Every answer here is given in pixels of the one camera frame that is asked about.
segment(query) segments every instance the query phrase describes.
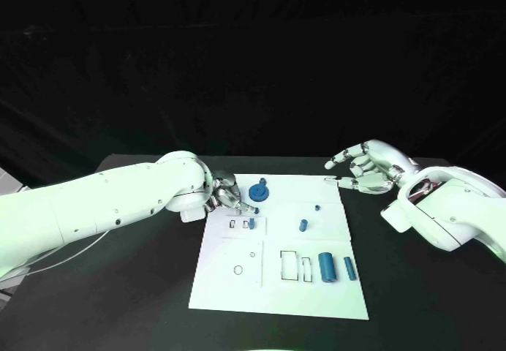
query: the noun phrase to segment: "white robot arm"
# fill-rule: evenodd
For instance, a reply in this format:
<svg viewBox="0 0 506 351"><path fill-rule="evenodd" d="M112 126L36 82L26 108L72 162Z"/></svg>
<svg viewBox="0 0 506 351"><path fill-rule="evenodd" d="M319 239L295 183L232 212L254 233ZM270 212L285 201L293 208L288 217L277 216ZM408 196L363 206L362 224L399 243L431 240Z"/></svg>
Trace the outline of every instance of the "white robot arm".
<svg viewBox="0 0 506 351"><path fill-rule="evenodd" d="M339 153L326 168L356 156L356 178L326 178L326 182L369 194L399 187L398 199L382 217L398 232L411 227L440 249L453 251L477 239L506 262L506 235L500 218L506 214L506 192L492 181L458 167L422 169L386 143L370 140Z"/></svg>
<svg viewBox="0 0 506 351"><path fill-rule="evenodd" d="M29 258L157 214L183 222L218 206L258 212L241 202L235 177L212 174L196 155L167 154L66 183L0 197L0 279Z"/></svg>

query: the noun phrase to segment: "table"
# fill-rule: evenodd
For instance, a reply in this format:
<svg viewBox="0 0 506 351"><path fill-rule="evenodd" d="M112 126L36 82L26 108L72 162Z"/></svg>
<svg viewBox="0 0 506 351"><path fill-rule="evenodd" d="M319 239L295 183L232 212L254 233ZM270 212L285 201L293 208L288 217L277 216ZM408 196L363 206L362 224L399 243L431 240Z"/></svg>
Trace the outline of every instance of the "table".
<svg viewBox="0 0 506 351"><path fill-rule="evenodd" d="M97 171L157 159L111 155ZM350 174L324 170L324 158L202 160L235 173ZM379 215L395 192L340 194L369 321L187 309L205 221L163 211L26 278L0 314L0 350L502 350L506 265L474 241L444 252L414 230L396 233Z"/></svg>

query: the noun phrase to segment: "small blue cylinder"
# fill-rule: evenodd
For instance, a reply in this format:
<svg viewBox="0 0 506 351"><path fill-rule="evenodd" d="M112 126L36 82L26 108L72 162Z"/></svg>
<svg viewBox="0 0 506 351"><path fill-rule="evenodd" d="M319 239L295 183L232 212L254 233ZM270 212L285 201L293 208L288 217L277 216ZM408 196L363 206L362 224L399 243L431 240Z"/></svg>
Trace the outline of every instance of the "small blue cylinder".
<svg viewBox="0 0 506 351"><path fill-rule="evenodd" d="M324 283L336 282L337 281L336 267L334 267L334 260L332 258L330 252L321 252L319 254L319 262L320 262L321 281Z"/></svg>
<svg viewBox="0 0 506 351"><path fill-rule="evenodd" d="M346 270L347 270L347 277L350 278L350 280L356 280L352 259L349 257L344 257L344 265L346 265Z"/></svg>
<svg viewBox="0 0 506 351"><path fill-rule="evenodd" d="M298 230L300 230L301 232L304 232L306 229L307 229L307 227L308 227L308 221L307 221L306 219L303 219L303 220L300 221Z"/></svg>

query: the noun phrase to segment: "paper sheet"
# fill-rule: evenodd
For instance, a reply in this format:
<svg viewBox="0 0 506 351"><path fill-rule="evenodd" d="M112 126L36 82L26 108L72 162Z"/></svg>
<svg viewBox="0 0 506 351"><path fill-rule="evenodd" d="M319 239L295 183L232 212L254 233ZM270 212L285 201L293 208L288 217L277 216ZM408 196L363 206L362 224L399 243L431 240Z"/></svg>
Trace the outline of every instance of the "paper sheet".
<svg viewBox="0 0 506 351"><path fill-rule="evenodd" d="M270 196L254 203L248 190L261 177L267 179ZM235 216L219 208L209 214L190 308L368 320L337 187L317 175L238 174L236 178L242 200L261 212ZM254 230L242 227L249 218L255 218ZM308 221L304 232L298 230L301 219ZM281 251L295 251L297 281L281 279ZM334 283L321 282L320 252L334 257ZM304 264L310 261L310 268L303 266L303 257L308 257ZM352 258L355 281L347 278L344 257ZM311 282L304 282L308 270Z"/></svg>

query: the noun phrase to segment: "black backdrop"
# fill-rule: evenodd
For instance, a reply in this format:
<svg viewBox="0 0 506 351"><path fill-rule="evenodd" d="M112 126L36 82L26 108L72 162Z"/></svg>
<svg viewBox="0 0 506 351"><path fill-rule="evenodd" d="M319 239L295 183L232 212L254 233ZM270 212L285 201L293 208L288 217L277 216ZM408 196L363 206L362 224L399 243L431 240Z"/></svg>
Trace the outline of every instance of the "black backdrop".
<svg viewBox="0 0 506 351"><path fill-rule="evenodd" d="M0 32L0 165L30 186L112 153L330 156L370 138L500 178L504 12L39 2Z"/></svg>

